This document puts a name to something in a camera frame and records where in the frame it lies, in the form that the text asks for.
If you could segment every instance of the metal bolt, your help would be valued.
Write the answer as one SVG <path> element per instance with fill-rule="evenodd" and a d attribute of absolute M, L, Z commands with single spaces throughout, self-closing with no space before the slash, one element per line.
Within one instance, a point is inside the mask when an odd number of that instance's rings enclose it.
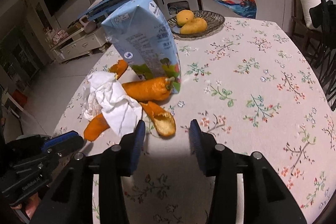
<path fill-rule="evenodd" d="M 225 146 L 221 143 L 218 143 L 218 144 L 215 145 L 215 149 L 217 151 L 223 151 L 225 149 Z"/>
<path fill-rule="evenodd" d="M 121 146 L 118 144 L 112 145 L 111 150 L 114 152 L 118 152 L 121 149 Z"/>
<path fill-rule="evenodd" d="M 257 160 L 260 160 L 263 156 L 260 152 L 254 152 L 253 153 L 253 156 L 257 159 Z"/>
<path fill-rule="evenodd" d="M 73 158 L 75 160 L 81 160 L 82 158 L 84 158 L 84 154 L 83 153 L 76 153 Z"/>

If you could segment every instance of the orange vegetable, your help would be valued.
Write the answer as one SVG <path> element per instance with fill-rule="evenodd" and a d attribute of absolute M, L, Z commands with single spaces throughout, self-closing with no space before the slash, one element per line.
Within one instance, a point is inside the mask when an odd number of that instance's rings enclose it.
<path fill-rule="evenodd" d="M 154 123 L 155 129 L 160 136 L 169 137 L 175 134 L 176 124 L 170 112 L 165 111 L 151 101 L 147 103 L 140 102 L 140 105 Z"/>
<path fill-rule="evenodd" d="M 122 86 L 127 95 L 138 102 L 151 100 L 162 101 L 169 97 L 174 80 L 174 77 L 157 77 L 146 81 L 124 83 Z"/>
<path fill-rule="evenodd" d="M 110 128 L 110 126 L 108 125 L 103 114 L 101 113 L 89 122 L 86 129 L 84 130 L 84 138 L 92 142 L 108 128 Z"/>
<path fill-rule="evenodd" d="M 108 72 L 113 72 L 117 74 L 117 80 L 124 74 L 127 70 L 128 64 L 124 59 L 118 60 L 117 64 L 114 64 L 111 68 L 108 69 Z"/>

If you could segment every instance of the fruit bowl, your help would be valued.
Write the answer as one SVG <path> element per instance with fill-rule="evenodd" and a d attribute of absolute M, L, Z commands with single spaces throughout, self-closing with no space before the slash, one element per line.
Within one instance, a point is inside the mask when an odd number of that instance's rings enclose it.
<path fill-rule="evenodd" d="M 198 10 L 198 11 L 193 11 L 193 13 L 195 17 L 201 17 L 207 22 L 208 26 L 206 30 L 204 32 L 198 32 L 198 33 L 192 33 L 192 34 L 181 34 L 180 33 L 181 27 L 178 26 L 177 21 L 176 21 L 176 16 L 175 16 L 168 20 L 168 25 L 171 31 L 173 32 L 173 34 L 176 34 L 180 37 L 186 37 L 186 38 L 202 37 L 208 34 L 209 32 L 212 32 L 218 29 L 225 22 L 225 18 L 222 15 L 214 13 L 214 12 Z"/>

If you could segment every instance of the yellow mango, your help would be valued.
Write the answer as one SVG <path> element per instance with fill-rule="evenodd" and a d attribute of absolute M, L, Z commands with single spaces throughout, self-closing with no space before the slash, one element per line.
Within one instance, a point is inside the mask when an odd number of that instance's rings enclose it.
<path fill-rule="evenodd" d="M 194 13 L 190 10 L 182 10 L 176 15 L 176 21 L 179 26 L 183 26 L 189 20 L 195 17 Z"/>
<path fill-rule="evenodd" d="M 194 18 L 189 20 L 180 30 L 181 34 L 191 34 L 191 33 L 198 33 L 204 32 L 207 28 L 207 22 L 200 17 Z"/>

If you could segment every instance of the person's hand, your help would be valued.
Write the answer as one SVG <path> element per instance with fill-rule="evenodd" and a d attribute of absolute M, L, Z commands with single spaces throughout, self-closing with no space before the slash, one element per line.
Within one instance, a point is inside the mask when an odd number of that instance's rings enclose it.
<path fill-rule="evenodd" d="M 37 206 L 40 204 L 41 199 L 38 196 L 38 193 L 32 195 L 30 198 L 28 198 L 26 201 L 24 201 L 26 215 L 31 219 L 33 217 L 33 214 L 36 211 Z M 22 204 L 19 204 L 15 207 L 11 207 L 13 210 L 21 210 Z"/>

